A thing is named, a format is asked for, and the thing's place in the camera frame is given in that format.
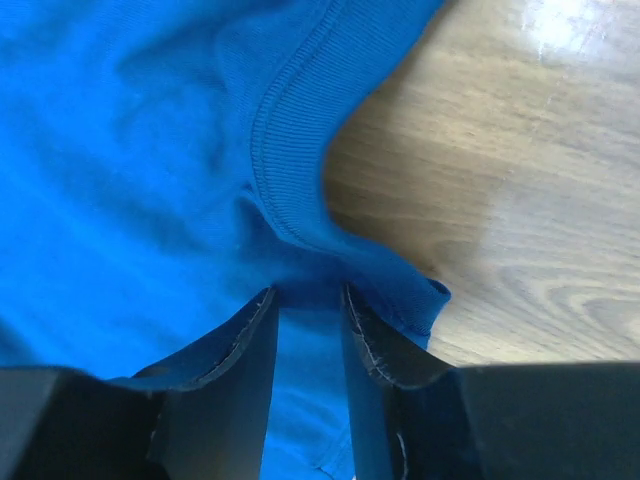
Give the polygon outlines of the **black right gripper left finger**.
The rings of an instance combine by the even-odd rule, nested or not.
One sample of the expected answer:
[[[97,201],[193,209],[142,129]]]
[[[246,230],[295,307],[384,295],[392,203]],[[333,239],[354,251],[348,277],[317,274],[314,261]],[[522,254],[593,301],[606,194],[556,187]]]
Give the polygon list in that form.
[[[5,479],[256,479],[266,436],[278,300],[131,378],[62,367],[1,372]]]

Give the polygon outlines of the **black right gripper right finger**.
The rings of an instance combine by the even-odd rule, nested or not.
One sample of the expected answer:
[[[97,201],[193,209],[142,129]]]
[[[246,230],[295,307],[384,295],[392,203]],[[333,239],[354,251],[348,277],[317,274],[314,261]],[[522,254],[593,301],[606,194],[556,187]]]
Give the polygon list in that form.
[[[635,362],[456,367],[352,286],[342,347],[360,479],[635,479]]]

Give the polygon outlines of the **blue t shirt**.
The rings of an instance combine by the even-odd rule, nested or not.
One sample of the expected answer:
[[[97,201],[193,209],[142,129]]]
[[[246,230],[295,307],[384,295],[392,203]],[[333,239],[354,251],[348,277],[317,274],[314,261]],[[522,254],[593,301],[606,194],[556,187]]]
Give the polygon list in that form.
[[[5,1],[1,362],[131,375],[281,301],[261,475],[355,474],[341,287],[420,346],[450,293],[330,218],[327,148],[435,1]]]

